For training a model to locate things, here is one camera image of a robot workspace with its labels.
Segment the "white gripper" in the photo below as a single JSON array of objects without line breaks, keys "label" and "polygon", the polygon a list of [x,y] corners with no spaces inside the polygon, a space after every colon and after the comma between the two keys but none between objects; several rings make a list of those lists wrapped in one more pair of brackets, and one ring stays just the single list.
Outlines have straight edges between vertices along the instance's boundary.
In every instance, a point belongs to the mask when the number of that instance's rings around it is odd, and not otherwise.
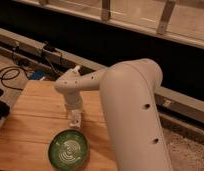
[{"label": "white gripper", "polygon": [[79,93],[66,94],[64,96],[64,100],[64,105],[68,115],[70,115],[75,110],[83,109],[83,101]]}]

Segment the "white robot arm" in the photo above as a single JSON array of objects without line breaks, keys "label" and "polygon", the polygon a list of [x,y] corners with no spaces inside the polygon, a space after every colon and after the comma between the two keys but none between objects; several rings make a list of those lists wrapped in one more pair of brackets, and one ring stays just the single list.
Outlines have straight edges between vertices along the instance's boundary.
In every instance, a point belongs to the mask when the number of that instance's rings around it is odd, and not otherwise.
[{"label": "white robot arm", "polygon": [[82,91],[100,93],[119,171],[173,171],[154,97],[162,79],[160,66],[144,58],[86,75],[74,67],[56,80],[55,89],[74,118],[82,110]]}]

